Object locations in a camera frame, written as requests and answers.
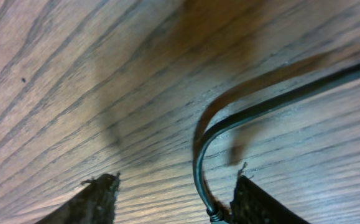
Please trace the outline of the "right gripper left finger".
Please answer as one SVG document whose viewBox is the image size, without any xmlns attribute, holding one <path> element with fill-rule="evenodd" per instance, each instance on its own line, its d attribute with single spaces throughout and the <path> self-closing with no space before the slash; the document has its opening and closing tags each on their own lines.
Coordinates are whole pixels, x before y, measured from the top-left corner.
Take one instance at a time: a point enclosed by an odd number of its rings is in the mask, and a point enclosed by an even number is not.
<svg viewBox="0 0 360 224">
<path fill-rule="evenodd" d="M 37 224 L 113 224 L 120 174 L 102 174 L 82 182 L 86 187 Z"/>
</svg>

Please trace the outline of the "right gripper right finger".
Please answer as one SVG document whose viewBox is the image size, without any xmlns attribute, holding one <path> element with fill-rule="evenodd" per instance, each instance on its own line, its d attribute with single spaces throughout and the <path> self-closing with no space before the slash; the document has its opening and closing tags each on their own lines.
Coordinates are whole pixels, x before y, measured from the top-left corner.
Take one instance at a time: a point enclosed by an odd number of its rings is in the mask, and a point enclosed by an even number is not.
<svg viewBox="0 0 360 224">
<path fill-rule="evenodd" d="M 238 170 L 232 222 L 237 224 L 308 224 L 244 175 L 247 163 Z"/>
</svg>

